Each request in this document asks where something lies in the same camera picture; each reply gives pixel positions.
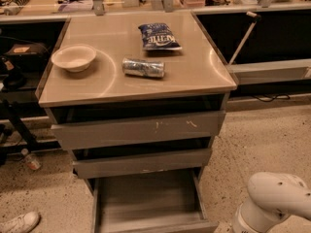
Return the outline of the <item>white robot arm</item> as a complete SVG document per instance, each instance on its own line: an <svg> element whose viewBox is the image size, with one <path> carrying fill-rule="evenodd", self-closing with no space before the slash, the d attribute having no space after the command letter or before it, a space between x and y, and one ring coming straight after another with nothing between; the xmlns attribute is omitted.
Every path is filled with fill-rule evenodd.
<svg viewBox="0 0 311 233"><path fill-rule="evenodd" d="M249 178L247 191L230 233L268 233L290 216L311 220L311 189L296 175L258 172Z"/></svg>

